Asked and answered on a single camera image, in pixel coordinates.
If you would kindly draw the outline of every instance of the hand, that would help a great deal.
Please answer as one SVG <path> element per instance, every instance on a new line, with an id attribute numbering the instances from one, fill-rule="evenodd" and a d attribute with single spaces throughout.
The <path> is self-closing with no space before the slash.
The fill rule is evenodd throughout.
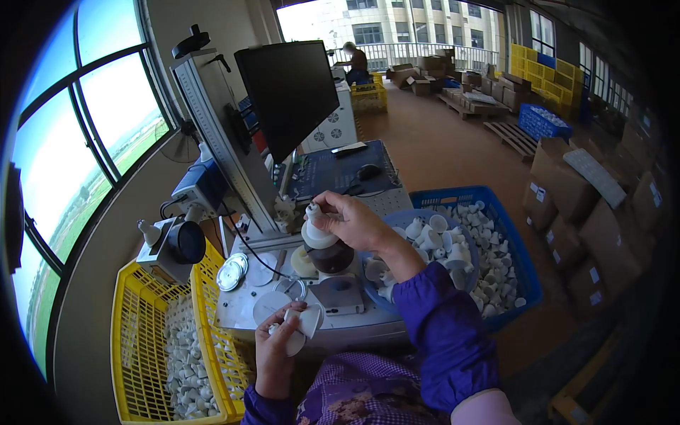
<path id="1" fill-rule="evenodd" d="M 358 199 L 326 191 L 315 197 L 314 202 L 323 212 L 342 214 L 344 219 L 320 217 L 314 220 L 315 227 L 333 233 L 350 248 L 380 256 L 397 282 L 407 281 L 425 268 L 425 262 L 411 244 Z"/>
<path id="2" fill-rule="evenodd" d="M 314 226 L 338 236 L 350 248 L 357 251 L 370 251 L 381 254 L 399 239 L 380 217 L 376 216 L 365 204 L 348 195 L 326 191 L 314 198 L 314 202 L 325 213 L 341 214 L 344 221 L 331 217 L 314 220 Z"/>
<path id="3" fill-rule="evenodd" d="M 284 322 L 287 309 L 302 311 L 307 303 L 293 301 L 269 316 L 255 330 L 255 363 L 257 379 L 255 391 L 265 398 L 284 400 L 290 396 L 290 376 L 293 373 L 293 358 L 286 355 L 286 342 L 299 325 L 299 319 L 291 316 Z M 281 326 L 269 334 L 269 326 Z"/>

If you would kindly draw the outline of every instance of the balcony railing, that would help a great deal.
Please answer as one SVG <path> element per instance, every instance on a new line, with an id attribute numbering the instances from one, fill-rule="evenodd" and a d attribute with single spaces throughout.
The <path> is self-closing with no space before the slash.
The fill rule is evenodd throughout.
<path id="1" fill-rule="evenodd" d="M 498 52 L 468 46 L 452 46 L 434 43 L 380 43 L 357 46 L 369 62 L 369 71 L 385 71 L 394 65 L 411 63 L 414 66 L 418 56 L 435 54 L 437 49 L 456 49 L 456 69 L 461 71 L 482 71 L 486 63 L 498 66 Z M 330 64 L 348 61 L 350 57 L 342 49 L 335 49 L 329 58 Z"/>

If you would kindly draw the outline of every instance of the floor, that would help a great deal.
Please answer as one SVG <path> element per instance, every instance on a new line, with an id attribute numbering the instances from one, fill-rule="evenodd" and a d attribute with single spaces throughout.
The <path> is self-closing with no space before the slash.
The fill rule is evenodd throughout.
<path id="1" fill-rule="evenodd" d="M 489 186 L 529 251 L 543 287 L 543 302 L 492 336 L 501 377 L 508 378 L 544 358 L 578 329 L 543 238 L 526 225 L 521 203 L 530 165 L 515 150 L 502 146 L 480 117 L 463 121 L 436 97 L 417 97 L 391 82 L 385 87 L 389 111 L 359 117 L 360 138 L 382 139 L 409 192 Z"/>

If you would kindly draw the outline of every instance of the white cabinet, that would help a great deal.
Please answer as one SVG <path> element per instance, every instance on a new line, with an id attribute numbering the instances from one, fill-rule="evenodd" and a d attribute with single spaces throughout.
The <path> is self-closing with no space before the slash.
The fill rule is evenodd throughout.
<path id="1" fill-rule="evenodd" d="M 351 145 L 357 142 L 352 94 L 347 82 L 336 86 L 340 106 L 302 142 L 305 153 Z"/>

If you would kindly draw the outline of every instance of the computer mouse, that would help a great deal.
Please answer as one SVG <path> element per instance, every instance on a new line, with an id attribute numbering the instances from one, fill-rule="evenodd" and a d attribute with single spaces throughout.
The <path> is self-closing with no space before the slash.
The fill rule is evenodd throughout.
<path id="1" fill-rule="evenodd" d="M 364 180 L 374 178 L 376 175 L 380 175 L 380 173 L 382 173 L 382 169 L 376 164 L 366 164 L 356 172 L 356 178 L 363 182 Z"/>

